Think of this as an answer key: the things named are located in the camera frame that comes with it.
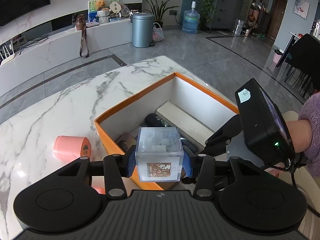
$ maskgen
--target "brown bag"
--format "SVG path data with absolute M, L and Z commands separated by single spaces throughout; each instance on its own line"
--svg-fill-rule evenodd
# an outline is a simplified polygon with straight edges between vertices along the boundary
M 87 25 L 85 24 L 85 20 L 84 20 L 84 15 L 80 14 L 77 17 L 76 20 L 76 30 L 82 30 L 82 34 L 81 34 L 81 45 L 80 45 L 80 57 L 89 57 L 90 52 L 88 49 L 88 42 L 87 42 Z M 86 56 L 82 56 L 82 48 L 83 48 L 83 40 L 85 40 L 85 44 L 87 45 L 87 55 Z

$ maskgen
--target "white router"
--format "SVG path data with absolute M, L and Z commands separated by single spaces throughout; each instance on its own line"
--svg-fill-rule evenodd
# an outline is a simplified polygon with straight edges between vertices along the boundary
M 0 67 L 2 67 L 4 64 L 6 64 L 7 62 L 9 62 L 10 60 L 12 60 L 15 56 L 15 53 L 13 51 L 13 45 L 12 45 L 12 41 L 11 41 L 11 45 L 9 46 L 9 48 L 12 50 L 12 54 L 10 54 L 9 50 L 7 49 L 7 47 L 4 45 L 3 47 L 3 51 L 4 51 L 4 57 L 1 55 L 2 58 L 2 62 L 0 64 Z

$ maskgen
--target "blue metal trash can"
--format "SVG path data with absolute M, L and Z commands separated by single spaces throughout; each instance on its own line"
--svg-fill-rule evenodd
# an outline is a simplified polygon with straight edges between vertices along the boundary
M 132 22 L 132 46 L 147 48 L 152 41 L 153 20 L 152 13 L 134 13 Z

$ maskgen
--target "ribbed black surface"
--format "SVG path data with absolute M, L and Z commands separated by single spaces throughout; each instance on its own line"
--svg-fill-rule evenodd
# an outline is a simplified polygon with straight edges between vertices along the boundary
M 85 228 L 65 235 L 39 235 L 28 230 L 17 240 L 257 240 L 305 239 L 297 231 L 282 236 L 257 236 L 228 224 L 211 202 L 188 191 L 136 190 L 125 200 L 110 202 Z

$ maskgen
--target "trash can lid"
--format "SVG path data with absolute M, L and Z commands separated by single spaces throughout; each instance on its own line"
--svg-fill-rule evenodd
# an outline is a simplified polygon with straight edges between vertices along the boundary
M 153 20 L 155 16 L 152 13 L 134 13 L 132 18 L 139 20 Z

